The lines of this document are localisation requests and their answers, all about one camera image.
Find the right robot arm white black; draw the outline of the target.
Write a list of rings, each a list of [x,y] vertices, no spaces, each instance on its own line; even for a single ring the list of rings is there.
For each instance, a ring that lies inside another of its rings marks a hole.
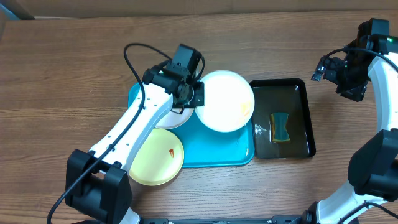
[[[324,55],[312,80],[327,79],[337,93],[363,99],[368,82],[376,103],[376,134],[352,156],[347,181],[328,198],[314,202],[296,223],[351,223],[371,208],[386,209],[397,200],[397,37],[386,32],[359,31],[341,48],[341,60]]]

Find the pinkish white plate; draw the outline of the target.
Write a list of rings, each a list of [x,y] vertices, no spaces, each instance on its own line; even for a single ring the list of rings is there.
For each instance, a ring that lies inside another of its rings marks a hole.
[[[157,124],[156,128],[173,129],[184,124],[193,114],[192,108],[173,108]]]

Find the green yellow sponge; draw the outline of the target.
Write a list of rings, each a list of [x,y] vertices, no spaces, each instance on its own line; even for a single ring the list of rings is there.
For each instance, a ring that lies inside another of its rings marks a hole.
[[[271,140],[272,142],[289,142],[290,137],[286,128],[289,115],[287,113],[272,113],[271,122]]]

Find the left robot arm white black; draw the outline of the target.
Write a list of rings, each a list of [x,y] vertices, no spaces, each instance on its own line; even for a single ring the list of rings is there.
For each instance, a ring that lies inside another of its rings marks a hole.
[[[176,65],[156,65],[139,79],[133,104],[88,152],[67,160],[64,201],[98,223],[140,223],[130,208],[128,171],[155,125],[174,108],[204,104],[201,73]]]

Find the white plate with sauce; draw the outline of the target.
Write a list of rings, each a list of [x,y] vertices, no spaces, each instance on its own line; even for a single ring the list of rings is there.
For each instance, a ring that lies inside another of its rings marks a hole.
[[[195,108],[208,128],[229,133],[242,128],[254,112],[255,99],[245,78],[229,70],[217,70],[200,80],[205,87],[205,104]]]

